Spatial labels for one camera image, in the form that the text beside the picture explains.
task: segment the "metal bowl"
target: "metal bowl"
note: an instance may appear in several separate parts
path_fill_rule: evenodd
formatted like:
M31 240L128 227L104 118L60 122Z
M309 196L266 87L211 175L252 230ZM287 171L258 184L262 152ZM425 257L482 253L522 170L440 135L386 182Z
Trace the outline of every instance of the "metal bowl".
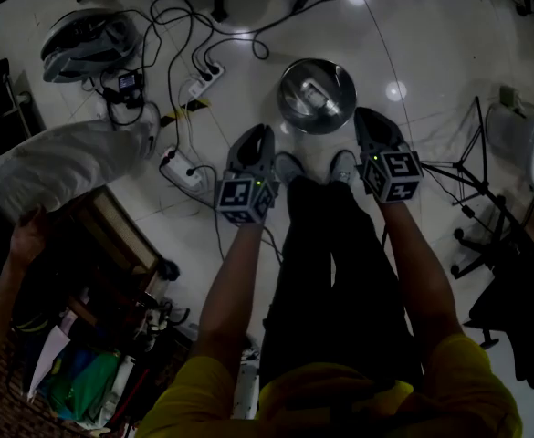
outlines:
M356 88L348 72L328 60L305 58L281 78L278 108L285 121L312 135L342 127L356 109Z

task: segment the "power strip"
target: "power strip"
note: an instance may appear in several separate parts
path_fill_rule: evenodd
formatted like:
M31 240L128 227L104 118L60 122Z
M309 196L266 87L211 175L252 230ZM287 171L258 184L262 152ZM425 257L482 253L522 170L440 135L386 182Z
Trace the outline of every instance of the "power strip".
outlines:
M163 157L167 156L170 152L175 151L175 145L172 144L165 153ZM174 176L178 177L188 188L194 189L199 186L202 182L202 174L198 171L194 171L192 175L188 175L187 171L194 168L194 165L189 162L189 160L179 152L175 151L175 156L163 166L165 169L170 171Z
M197 81L195 81L195 83L192 86L190 86L189 89L187 89L192 95L192 98L197 99L200 96L202 96L202 94L204 94L208 89L210 89L210 87L219 78L221 78L222 75L224 75L225 69L222 65L219 65L217 63L213 63L213 65L216 68L218 68L220 71L217 74L212 75L212 79L210 79L209 81L204 81L203 79L198 79Z

